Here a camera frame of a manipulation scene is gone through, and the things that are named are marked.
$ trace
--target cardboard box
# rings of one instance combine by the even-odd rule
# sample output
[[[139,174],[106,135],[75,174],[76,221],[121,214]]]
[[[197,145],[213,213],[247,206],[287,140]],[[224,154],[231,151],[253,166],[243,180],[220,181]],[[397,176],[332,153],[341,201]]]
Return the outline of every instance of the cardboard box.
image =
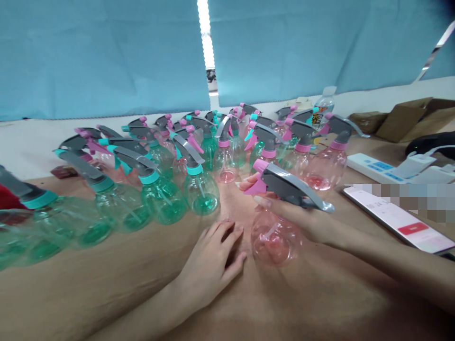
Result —
[[[437,133],[455,118],[455,100],[427,97],[397,104],[376,133],[399,143]]]
[[[349,119],[358,125],[365,134],[374,134],[383,124],[388,114],[372,111],[367,113],[353,113]]]

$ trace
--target white power strip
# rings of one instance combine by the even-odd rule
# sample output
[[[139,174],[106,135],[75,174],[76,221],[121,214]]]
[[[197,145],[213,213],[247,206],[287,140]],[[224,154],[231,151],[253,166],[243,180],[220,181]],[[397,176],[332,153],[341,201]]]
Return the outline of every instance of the white power strip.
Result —
[[[410,179],[413,178],[399,178],[391,173],[395,167],[362,153],[348,156],[347,165],[353,170],[382,184],[410,184]]]

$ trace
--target smartphone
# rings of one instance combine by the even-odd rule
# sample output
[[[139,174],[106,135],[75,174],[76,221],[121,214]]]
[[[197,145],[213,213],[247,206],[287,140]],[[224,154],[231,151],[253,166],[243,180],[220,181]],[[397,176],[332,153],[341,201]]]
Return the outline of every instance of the smartphone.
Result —
[[[455,248],[454,241],[395,204],[354,187],[346,187],[343,193],[405,244],[437,255]]]

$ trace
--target light blue fabric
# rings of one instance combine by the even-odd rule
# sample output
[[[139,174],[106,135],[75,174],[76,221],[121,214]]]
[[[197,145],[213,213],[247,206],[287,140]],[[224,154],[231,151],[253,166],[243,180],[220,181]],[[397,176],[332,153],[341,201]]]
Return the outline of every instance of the light blue fabric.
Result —
[[[409,84],[449,0],[209,0],[220,106]]]
[[[0,121],[209,109],[196,1],[4,0]]]
[[[455,76],[455,31],[437,52],[422,80]]]

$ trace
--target fingernail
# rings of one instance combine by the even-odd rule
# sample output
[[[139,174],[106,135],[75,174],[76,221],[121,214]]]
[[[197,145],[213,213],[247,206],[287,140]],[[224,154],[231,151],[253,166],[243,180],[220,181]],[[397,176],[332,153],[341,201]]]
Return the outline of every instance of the fingernail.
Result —
[[[257,202],[262,207],[270,208],[272,206],[272,202],[270,200],[268,200],[268,199],[263,198],[263,197],[254,196],[253,199],[255,200],[255,202]]]

